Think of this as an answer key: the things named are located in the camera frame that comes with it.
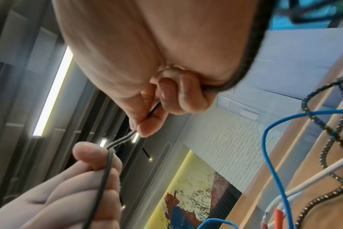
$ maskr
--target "fluorescent light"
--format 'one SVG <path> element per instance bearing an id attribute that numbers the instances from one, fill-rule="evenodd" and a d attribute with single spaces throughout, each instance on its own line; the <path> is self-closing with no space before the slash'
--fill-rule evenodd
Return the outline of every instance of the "fluorescent light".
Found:
<path id="1" fill-rule="evenodd" d="M 105 143 L 106 143 L 107 139 L 106 138 L 102 138 L 101 143 L 100 143 L 100 147 L 104 147 Z"/>
<path id="2" fill-rule="evenodd" d="M 52 83 L 50 92 L 48 93 L 46 102 L 44 103 L 40 118 L 38 119 L 35 131 L 33 132 L 33 136 L 42 136 L 73 56 L 74 55 L 72 54 L 71 49 L 67 47 L 61 64 L 57 70 L 54 82 Z"/>
<path id="3" fill-rule="evenodd" d="M 135 134 L 135 137 L 134 137 L 134 139 L 133 139 L 133 143 L 136 142 L 136 140 L 138 139 L 138 137 L 139 137 L 139 133 L 136 133 L 136 134 Z"/>

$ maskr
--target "blue wire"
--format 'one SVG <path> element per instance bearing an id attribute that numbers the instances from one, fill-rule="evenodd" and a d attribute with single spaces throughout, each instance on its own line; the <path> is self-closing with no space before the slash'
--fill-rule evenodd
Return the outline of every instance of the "blue wire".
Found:
<path id="1" fill-rule="evenodd" d="M 234 223 L 226 221 L 226 220 L 220 220 L 220 219 L 207 219 L 198 227 L 198 229 L 203 229 L 204 226 L 206 226 L 208 223 L 212 223 L 212 222 L 214 222 L 214 223 L 225 223 L 225 224 L 233 226 L 235 229 L 239 229 L 237 227 L 237 225 L 235 225 Z"/>
<path id="2" fill-rule="evenodd" d="M 326 110 L 326 111 L 312 111 L 312 112 L 309 112 L 309 115 L 329 115 L 329 114 L 343 114 L 343 109 L 341 109 L 341 110 Z M 290 207 L 289 202 L 287 200 L 287 195 L 286 195 L 285 189 L 283 188 L 281 180 L 278 177 L 276 171 L 274 170 L 270 158 L 268 157 L 267 150 L 266 150 L 266 139 L 267 139 L 268 132 L 273 127 L 278 126 L 279 124 L 284 123 L 286 121 L 289 121 L 289 120 L 292 120 L 292 119 L 295 119 L 295 118 L 305 117 L 305 116 L 307 116 L 307 114 L 301 113 L 301 114 L 292 115 L 292 116 L 283 118 L 281 120 L 278 120 L 277 122 L 274 122 L 270 126 L 268 126 L 265 129 L 265 131 L 263 132 L 263 136 L 262 136 L 262 154 L 263 154 L 263 157 L 266 160 L 266 164 L 267 164 L 267 166 L 268 166 L 268 168 L 269 168 L 269 170 L 270 170 L 270 172 L 272 174 L 272 177 L 273 177 L 273 179 L 274 179 L 274 181 L 275 181 L 275 183 L 277 185 L 277 188 L 278 188 L 278 190 L 279 190 L 279 192 L 281 194 L 281 198 L 282 198 L 283 204 L 285 206 L 285 210 L 286 210 L 288 226 L 289 226 L 290 229 L 294 228 L 291 207 Z M 228 225 L 233 226 L 235 229 L 239 229 L 237 227 L 237 225 L 235 225 L 234 223 L 226 221 L 226 220 L 221 220 L 221 219 L 207 219 L 206 221 L 204 221 L 198 227 L 198 229 L 203 229 L 203 227 L 206 226 L 209 222 L 224 223 L 224 224 L 228 224 Z"/>

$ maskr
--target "skin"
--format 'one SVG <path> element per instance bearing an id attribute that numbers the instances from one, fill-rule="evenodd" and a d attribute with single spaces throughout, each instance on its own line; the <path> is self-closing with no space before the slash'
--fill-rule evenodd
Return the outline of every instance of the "skin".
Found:
<path id="1" fill-rule="evenodd" d="M 79 160 L 76 164 L 0 209 L 0 229 L 81 229 L 100 186 L 107 150 L 80 142 L 74 146 L 73 155 Z M 121 169 L 122 163 L 114 155 L 91 229 L 119 229 Z"/>
<path id="2" fill-rule="evenodd" d="M 257 0 L 53 0 L 80 68 L 142 137 L 167 114 L 200 113 L 216 98 L 201 85 L 231 78 Z M 152 117 L 147 113 L 162 102 Z"/>

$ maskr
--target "white brick wall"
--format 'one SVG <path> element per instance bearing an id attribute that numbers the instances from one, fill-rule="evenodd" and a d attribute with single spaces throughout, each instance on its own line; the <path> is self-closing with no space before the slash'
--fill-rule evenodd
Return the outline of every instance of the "white brick wall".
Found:
<path id="1" fill-rule="evenodd" d="M 265 128 L 257 121 L 214 106 L 191 116 L 184 144 L 243 192 L 263 162 L 261 138 Z M 268 151 L 281 134 L 270 131 Z"/>

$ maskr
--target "linear light fixture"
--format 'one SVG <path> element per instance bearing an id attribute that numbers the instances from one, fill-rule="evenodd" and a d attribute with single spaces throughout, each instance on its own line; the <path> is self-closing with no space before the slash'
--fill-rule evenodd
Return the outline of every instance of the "linear light fixture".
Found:
<path id="1" fill-rule="evenodd" d="M 101 143 L 100 143 L 100 147 L 104 147 L 105 143 L 106 143 L 107 139 L 106 138 L 102 138 Z"/>
<path id="2" fill-rule="evenodd" d="M 74 55 L 71 52 L 71 49 L 67 47 L 65 54 L 63 55 L 63 58 L 61 60 L 61 64 L 57 70 L 54 82 L 52 83 L 50 92 L 48 93 L 46 102 L 44 103 L 40 118 L 38 119 L 35 131 L 33 132 L 33 136 L 42 136 L 73 56 Z"/>
<path id="3" fill-rule="evenodd" d="M 139 133 L 136 133 L 136 134 L 135 134 L 135 137 L 134 137 L 134 139 L 133 139 L 133 143 L 136 142 L 136 140 L 138 139 L 138 137 L 139 137 Z"/>

